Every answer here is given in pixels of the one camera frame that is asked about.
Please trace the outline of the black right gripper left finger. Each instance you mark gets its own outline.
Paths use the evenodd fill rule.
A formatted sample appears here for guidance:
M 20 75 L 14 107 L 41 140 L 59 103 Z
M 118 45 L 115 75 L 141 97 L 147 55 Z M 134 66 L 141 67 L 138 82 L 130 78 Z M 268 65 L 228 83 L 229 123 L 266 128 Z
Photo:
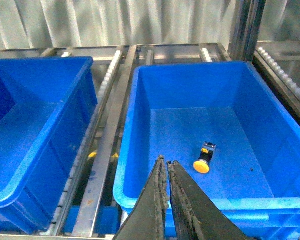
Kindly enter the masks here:
M 141 194 L 115 240 L 164 240 L 168 204 L 165 158 L 159 155 Z

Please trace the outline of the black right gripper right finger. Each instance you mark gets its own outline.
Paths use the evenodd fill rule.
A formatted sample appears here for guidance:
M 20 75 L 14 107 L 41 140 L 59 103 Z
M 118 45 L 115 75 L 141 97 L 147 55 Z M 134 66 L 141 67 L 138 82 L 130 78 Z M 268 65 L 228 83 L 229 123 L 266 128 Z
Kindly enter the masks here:
M 167 162 L 170 204 L 179 240 L 249 240 L 178 161 Z

